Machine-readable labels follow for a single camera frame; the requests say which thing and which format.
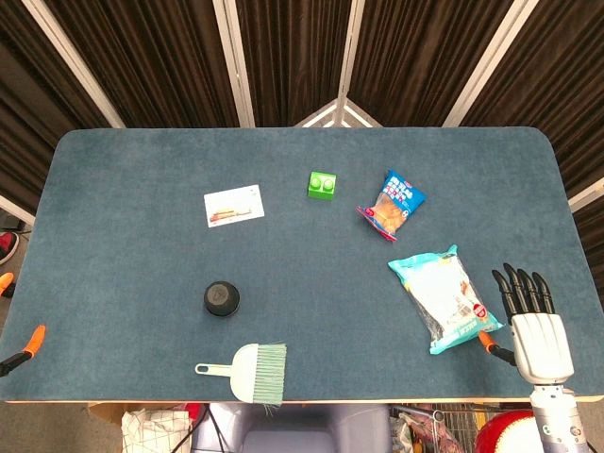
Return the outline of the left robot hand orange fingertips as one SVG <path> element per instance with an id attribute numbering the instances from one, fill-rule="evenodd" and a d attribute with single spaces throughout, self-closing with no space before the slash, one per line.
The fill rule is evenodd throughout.
<path id="1" fill-rule="evenodd" d="M 4 298 L 12 298 L 16 284 L 14 282 L 14 274 L 11 272 L 4 273 L 0 278 L 0 294 Z M 45 337 L 45 325 L 39 325 L 35 328 L 30 340 L 24 349 L 15 353 L 8 359 L 1 361 L 1 377 L 6 377 L 15 368 L 19 367 L 26 361 L 31 360 L 42 347 Z"/>

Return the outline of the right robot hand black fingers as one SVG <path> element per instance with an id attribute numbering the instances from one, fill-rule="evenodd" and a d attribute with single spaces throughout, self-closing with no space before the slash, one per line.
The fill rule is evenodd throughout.
<path id="1" fill-rule="evenodd" d="M 562 385 L 574 375 L 570 346 L 553 297 L 538 273 L 503 264 L 493 270 L 511 329 L 513 349 L 501 347 L 486 331 L 478 339 L 486 352 L 515 367 L 533 385 Z"/>

